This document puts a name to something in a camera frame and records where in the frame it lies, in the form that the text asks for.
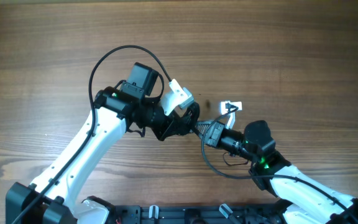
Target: black cable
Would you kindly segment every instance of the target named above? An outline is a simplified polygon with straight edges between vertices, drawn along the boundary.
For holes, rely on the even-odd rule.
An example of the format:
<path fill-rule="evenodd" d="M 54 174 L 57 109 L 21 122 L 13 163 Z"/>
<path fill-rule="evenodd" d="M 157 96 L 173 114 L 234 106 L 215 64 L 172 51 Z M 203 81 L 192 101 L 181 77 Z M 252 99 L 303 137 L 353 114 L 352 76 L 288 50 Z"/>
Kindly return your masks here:
<path fill-rule="evenodd" d="M 147 52 L 160 65 L 160 67 L 161 67 L 162 71 L 164 72 L 165 76 L 167 77 L 167 79 L 169 81 L 172 81 L 172 79 L 169 77 L 167 71 L 165 70 L 164 66 L 162 65 L 160 60 L 157 58 L 157 56 L 155 56 L 151 51 L 145 49 L 144 47 L 137 46 L 137 45 L 124 45 L 124 46 L 116 47 L 115 49 L 112 49 L 107 54 L 105 54 L 97 62 L 97 64 L 94 66 L 94 68 L 93 68 L 93 70 L 91 72 L 91 76 L 89 77 L 88 95 L 89 95 L 89 103 L 91 105 L 91 112 L 92 112 L 92 124 L 91 124 L 91 129 L 88 131 L 88 135 L 86 136 L 86 138 L 85 138 L 84 142 L 82 143 L 82 145 L 74 153 L 74 155 L 67 161 L 67 163 L 62 167 L 62 169 L 56 174 L 56 176 L 53 179 L 51 179 L 49 184 L 36 196 L 36 198 L 34 198 L 33 201 L 31 201 L 31 203 L 28 204 L 28 206 L 26 206 L 26 208 L 23 209 L 23 211 L 20 212 L 20 214 L 15 218 L 15 220 L 12 222 L 12 224 L 15 224 L 18 221 L 20 221 L 24 217 L 24 215 L 26 215 L 27 212 L 29 212 L 31 210 L 31 208 L 36 203 L 38 203 L 38 201 L 47 193 L 47 191 L 57 182 L 57 180 L 60 178 L 60 176 L 62 176 L 62 174 L 66 171 L 66 169 L 70 166 L 70 164 L 77 158 L 77 156 L 84 149 L 84 147 L 86 146 L 86 144 L 88 143 L 88 141 L 92 137 L 94 127 L 95 127 L 95 121 L 96 121 L 96 111 L 95 111 L 95 108 L 94 108 L 93 96 L 92 96 L 92 81 L 93 81 L 94 73 L 95 73 L 96 69 L 98 69 L 99 65 L 103 62 L 103 60 L 106 59 L 109 55 L 111 55 L 112 53 L 116 52 L 117 50 L 126 49 L 126 48 L 134 48 L 134 49 L 139 49 L 139 50 L 143 50 L 144 52 Z"/>
<path fill-rule="evenodd" d="M 162 78 L 162 75 L 161 74 L 158 74 L 158 77 L 160 77 L 160 80 L 161 80 L 161 93 L 159 94 L 159 96 L 156 96 L 156 97 L 148 97 L 148 98 L 145 98 L 145 101 L 146 102 L 155 102 L 155 103 L 158 103 L 162 97 L 162 95 L 164 94 L 164 79 Z"/>
<path fill-rule="evenodd" d="M 126 80 L 120 80 L 117 85 L 114 87 L 115 89 L 119 87 L 119 85 L 121 85 L 123 82 L 125 82 Z"/>
<path fill-rule="evenodd" d="M 141 137 L 141 138 L 144 138 L 144 136 L 145 136 L 145 134 L 146 134 L 146 128 L 143 128 L 142 131 L 139 131 L 139 130 L 133 131 L 133 130 L 131 130 L 131 129 L 128 128 L 127 132 L 140 134 L 140 137 Z"/>
<path fill-rule="evenodd" d="M 223 155 L 222 155 L 222 158 L 223 158 L 223 162 L 228 165 L 228 166 L 240 166 L 240 165 L 247 165 L 249 160 L 247 160 L 246 162 L 243 162 L 243 163 L 240 163 L 240 164 L 230 164 L 226 161 L 226 159 L 224 158 L 224 155 L 228 154 L 228 152 L 225 152 Z"/>
<path fill-rule="evenodd" d="M 235 175 L 229 175 L 229 174 L 225 174 L 219 170 L 217 170 L 217 168 L 215 168 L 214 166 L 212 166 L 212 164 L 209 162 L 208 158 L 206 157 L 205 154 L 205 148 L 204 148 L 204 143 L 205 143 L 205 139 L 206 136 L 208 135 L 209 130 L 211 129 L 211 127 L 214 126 L 215 123 L 217 123 L 219 120 L 227 117 L 229 114 L 235 112 L 238 110 L 238 107 L 235 106 L 234 110 L 228 111 L 225 114 L 222 114 L 221 116 L 219 116 L 218 118 L 216 118 L 215 120 L 213 120 L 211 122 L 211 124 L 209 124 L 208 128 L 205 131 L 205 134 L 203 135 L 203 137 L 201 138 L 201 153 L 203 155 L 204 161 L 205 163 L 208 165 L 209 168 L 211 168 L 211 170 L 213 170 L 216 174 L 219 174 L 223 177 L 226 178 L 230 178 L 230 179 L 237 179 L 237 180 L 249 180 L 249 179 L 263 179 L 263 178 L 285 178 L 285 179 L 290 179 L 290 180 L 295 180 L 297 182 L 301 182 L 302 184 L 306 184 L 307 186 L 317 190 L 318 192 L 320 192 L 321 194 L 323 194 L 324 196 L 326 196 L 328 199 L 332 200 L 334 203 L 338 204 L 343 210 L 344 212 L 348 213 L 348 215 L 350 217 L 352 217 L 352 219 L 358 223 L 358 219 L 346 208 L 345 205 L 343 205 L 338 199 L 336 199 L 335 197 L 332 197 L 331 195 L 329 195 L 328 193 L 326 193 L 325 191 L 321 190 L 320 188 L 316 187 L 315 185 L 300 179 L 299 177 L 292 177 L 289 175 L 255 175 L 255 176 L 235 176 Z"/>

